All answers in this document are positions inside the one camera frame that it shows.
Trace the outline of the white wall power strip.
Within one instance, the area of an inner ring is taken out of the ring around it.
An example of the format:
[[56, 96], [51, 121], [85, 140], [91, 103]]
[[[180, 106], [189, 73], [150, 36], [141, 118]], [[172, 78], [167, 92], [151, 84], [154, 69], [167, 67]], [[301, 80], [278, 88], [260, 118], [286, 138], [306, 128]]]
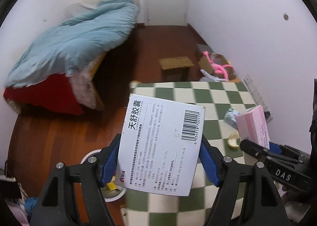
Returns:
[[270, 122], [272, 120], [272, 116], [271, 116], [271, 113], [269, 111], [269, 107], [268, 107], [266, 101], [263, 99], [262, 95], [260, 94], [258, 87], [254, 83], [253, 79], [251, 78], [251, 76], [249, 74], [246, 74], [246, 76], [244, 77], [243, 80], [244, 80], [249, 92], [251, 93], [251, 96], [252, 96], [253, 100], [255, 101], [256, 105], [262, 106], [266, 122]]

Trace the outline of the red bed sheet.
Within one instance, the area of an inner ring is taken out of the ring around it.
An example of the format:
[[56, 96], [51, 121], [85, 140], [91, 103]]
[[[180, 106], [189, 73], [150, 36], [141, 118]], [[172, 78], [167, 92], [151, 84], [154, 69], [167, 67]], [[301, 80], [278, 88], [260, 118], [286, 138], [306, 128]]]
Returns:
[[65, 74], [50, 75], [44, 81], [29, 87], [7, 87], [3, 96], [7, 101], [14, 101], [20, 105], [41, 106], [56, 113], [84, 113]]

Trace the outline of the blue red milk carton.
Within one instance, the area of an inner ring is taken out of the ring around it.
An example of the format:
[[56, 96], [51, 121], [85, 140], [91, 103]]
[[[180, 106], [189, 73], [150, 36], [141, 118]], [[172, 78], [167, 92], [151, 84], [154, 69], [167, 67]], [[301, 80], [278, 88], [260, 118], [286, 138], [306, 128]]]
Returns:
[[240, 113], [238, 111], [236, 111], [235, 109], [233, 108], [229, 108], [227, 110], [227, 112], [225, 113], [225, 116], [223, 118], [223, 121], [232, 126], [233, 128], [235, 129], [238, 129], [238, 124], [236, 122], [236, 116], [239, 115]]

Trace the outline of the open cardboard box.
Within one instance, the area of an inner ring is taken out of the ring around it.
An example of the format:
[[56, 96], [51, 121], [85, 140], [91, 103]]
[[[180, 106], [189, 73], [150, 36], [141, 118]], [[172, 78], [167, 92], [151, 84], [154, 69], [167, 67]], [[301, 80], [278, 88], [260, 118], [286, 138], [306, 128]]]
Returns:
[[236, 79], [234, 67], [221, 54], [204, 51], [199, 54], [198, 65], [204, 78], [215, 81]]

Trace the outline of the yellow flat packet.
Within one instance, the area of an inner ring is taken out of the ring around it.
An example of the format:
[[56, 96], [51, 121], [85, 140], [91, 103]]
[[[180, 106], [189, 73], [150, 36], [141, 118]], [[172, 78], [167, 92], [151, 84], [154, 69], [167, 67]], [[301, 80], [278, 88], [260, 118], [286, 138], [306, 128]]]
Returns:
[[106, 184], [107, 185], [107, 188], [110, 190], [110, 191], [115, 191], [118, 189], [117, 185], [115, 184], [114, 181], [111, 181], [109, 183]]

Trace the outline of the pink white box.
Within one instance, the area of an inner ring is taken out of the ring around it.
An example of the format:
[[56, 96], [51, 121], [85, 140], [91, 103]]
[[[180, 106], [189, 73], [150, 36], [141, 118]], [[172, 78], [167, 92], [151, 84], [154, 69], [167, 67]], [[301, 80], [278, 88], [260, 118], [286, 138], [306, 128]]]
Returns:
[[241, 140], [270, 149], [270, 138], [262, 106], [254, 106], [235, 116]]

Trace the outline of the green white checkered tablecloth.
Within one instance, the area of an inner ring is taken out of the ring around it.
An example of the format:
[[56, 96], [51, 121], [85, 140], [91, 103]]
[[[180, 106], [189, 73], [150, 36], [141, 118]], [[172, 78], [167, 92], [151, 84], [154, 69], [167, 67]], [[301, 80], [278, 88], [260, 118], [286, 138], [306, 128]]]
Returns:
[[[174, 100], [205, 107], [204, 131], [208, 142], [224, 156], [245, 163], [240, 148], [231, 147], [228, 139], [237, 130], [224, 122], [228, 109], [242, 113], [255, 102], [242, 82], [165, 82], [130, 83], [132, 93]], [[126, 207], [121, 209], [124, 225], [203, 225], [218, 189], [208, 180], [197, 163], [189, 196], [165, 196], [127, 190]]]

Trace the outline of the green white medicine box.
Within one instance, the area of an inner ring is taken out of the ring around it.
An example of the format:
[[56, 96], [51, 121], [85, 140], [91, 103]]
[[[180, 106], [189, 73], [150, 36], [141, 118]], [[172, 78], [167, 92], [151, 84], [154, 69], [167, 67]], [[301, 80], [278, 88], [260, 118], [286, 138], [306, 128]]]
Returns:
[[116, 166], [116, 184], [153, 194], [189, 196], [205, 107], [130, 94]]

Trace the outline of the patterned grey pink blanket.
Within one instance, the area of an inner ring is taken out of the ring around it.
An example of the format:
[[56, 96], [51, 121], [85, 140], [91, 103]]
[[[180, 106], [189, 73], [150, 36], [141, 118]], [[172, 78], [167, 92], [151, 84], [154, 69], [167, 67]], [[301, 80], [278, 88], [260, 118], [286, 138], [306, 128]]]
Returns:
[[89, 70], [85, 68], [80, 72], [74, 72], [69, 81], [76, 100], [81, 105], [95, 109], [97, 102]]

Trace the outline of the white pillow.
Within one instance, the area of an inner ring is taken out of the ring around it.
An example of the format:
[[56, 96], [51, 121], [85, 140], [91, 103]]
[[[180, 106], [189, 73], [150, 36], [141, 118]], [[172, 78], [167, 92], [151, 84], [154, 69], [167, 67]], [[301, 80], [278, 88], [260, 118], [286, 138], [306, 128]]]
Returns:
[[72, 18], [81, 13], [86, 13], [98, 8], [99, 6], [112, 2], [131, 2], [140, 7], [140, 0], [82, 0], [78, 3], [71, 4], [65, 8], [66, 18]]

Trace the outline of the small wooden stool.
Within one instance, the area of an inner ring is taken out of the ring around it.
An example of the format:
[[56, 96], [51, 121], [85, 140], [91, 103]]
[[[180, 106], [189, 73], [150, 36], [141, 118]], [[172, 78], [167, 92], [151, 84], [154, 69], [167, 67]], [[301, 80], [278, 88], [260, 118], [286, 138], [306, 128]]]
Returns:
[[186, 82], [194, 66], [187, 56], [159, 59], [162, 78], [165, 82]]

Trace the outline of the blue cloth pile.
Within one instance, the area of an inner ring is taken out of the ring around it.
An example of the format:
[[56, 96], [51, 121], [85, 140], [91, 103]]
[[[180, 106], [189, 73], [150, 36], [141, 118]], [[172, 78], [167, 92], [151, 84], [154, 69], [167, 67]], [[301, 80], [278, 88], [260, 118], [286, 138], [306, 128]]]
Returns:
[[36, 203], [38, 201], [37, 197], [29, 197], [26, 201], [25, 201], [25, 212], [28, 215], [32, 214], [33, 209], [36, 206]]

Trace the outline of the pink plush toy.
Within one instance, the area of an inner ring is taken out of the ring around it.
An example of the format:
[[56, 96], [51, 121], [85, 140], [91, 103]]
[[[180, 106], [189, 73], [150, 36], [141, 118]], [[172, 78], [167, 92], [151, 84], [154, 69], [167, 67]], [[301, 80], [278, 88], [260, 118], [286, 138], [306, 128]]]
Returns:
[[215, 73], [222, 74], [225, 80], [229, 80], [229, 76], [228, 76], [228, 72], [226, 71], [226, 68], [233, 68], [232, 65], [230, 64], [219, 65], [215, 63], [212, 59], [210, 59], [208, 51], [204, 51], [202, 54], [206, 57], [208, 63], [211, 65]]

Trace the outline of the white round trash bin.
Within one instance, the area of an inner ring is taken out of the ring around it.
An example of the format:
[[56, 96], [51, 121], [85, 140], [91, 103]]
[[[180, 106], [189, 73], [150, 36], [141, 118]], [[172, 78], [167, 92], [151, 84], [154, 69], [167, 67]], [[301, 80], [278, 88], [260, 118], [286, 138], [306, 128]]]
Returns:
[[[90, 157], [97, 155], [101, 150], [96, 149], [88, 154], [86, 154], [82, 160], [81, 164], [84, 163], [86, 160], [88, 160]], [[122, 198], [126, 193], [126, 188], [118, 186], [115, 184], [115, 176], [112, 177], [111, 181], [106, 184], [105, 187], [101, 188], [103, 197], [105, 199], [105, 202], [114, 202]]]

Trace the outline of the light blue duvet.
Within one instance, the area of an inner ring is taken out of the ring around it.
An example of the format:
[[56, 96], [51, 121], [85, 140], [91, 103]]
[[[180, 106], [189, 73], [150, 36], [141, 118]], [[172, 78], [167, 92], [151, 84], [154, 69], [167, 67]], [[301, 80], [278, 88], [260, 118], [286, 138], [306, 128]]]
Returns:
[[132, 0], [101, 1], [40, 34], [9, 72], [4, 86], [22, 88], [53, 74], [72, 76], [92, 60], [124, 43], [139, 7]]

